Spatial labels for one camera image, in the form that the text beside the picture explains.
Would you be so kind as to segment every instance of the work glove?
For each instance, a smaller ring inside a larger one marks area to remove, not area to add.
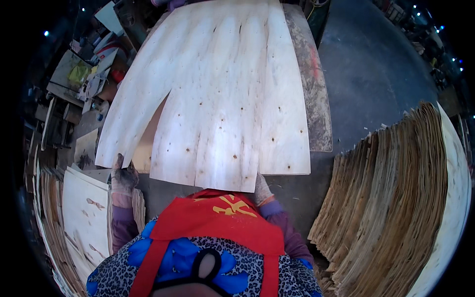
[[[111,171],[112,184],[112,202],[113,205],[122,208],[131,208],[133,189],[139,183],[139,173],[134,166],[122,169],[124,156],[117,154],[117,161],[115,162]]]
[[[266,183],[266,179],[259,172],[256,177],[256,189],[254,195],[251,195],[251,199],[258,207],[275,200],[274,194],[272,194]]]

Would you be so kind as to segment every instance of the concrete floor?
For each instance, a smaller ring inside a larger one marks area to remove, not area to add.
[[[396,123],[404,110],[417,107],[419,101],[435,104],[437,99],[428,63],[369,0],[333,0],[319,54],[332,115],[333,152],[311,152],[310,175],[266,177],[303,238],[328,190],[333,157],[352,149],[381,123]],[[74,139],[102,126],[94,111],[89,113],[76,127]],[[74,152],[67,154],[72,159]],[[149,179],[146,174],[141,174],[137,188],[144,193],[147,220],[160,214],[175,196],[200,190]]]

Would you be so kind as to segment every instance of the red strap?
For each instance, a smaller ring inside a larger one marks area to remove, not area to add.
[[[264,255],[264,276],[262,277],[262,297],[276,297],[279,292],[279,256]]]
[[[133,280],[129,297],[147,297],[150,294],[169,243],[170,241],[165,240],[152,241]]]

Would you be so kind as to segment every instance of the black elastic band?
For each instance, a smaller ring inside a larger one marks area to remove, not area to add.
[[[198,278],[198,272],[200,269],[201,262],[206,255],[211,254],[214,257],[214,267],[211,272],[204,278],[208,281],[212,281],[214,277],[218,274],[218,271],[221,269],[221,255],[212,248],[202,249],[199,251],[198,255],[196,256],[195,260],[193,261],[193,265],[191,266],[191,276]]]

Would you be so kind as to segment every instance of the person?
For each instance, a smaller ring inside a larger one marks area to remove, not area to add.
[[[114,254],[88,277],[89,296],[322,296],[313,257],[261,174],[254,195],[175,198],[139,233],[139,176],[123,161],[111,173]]]

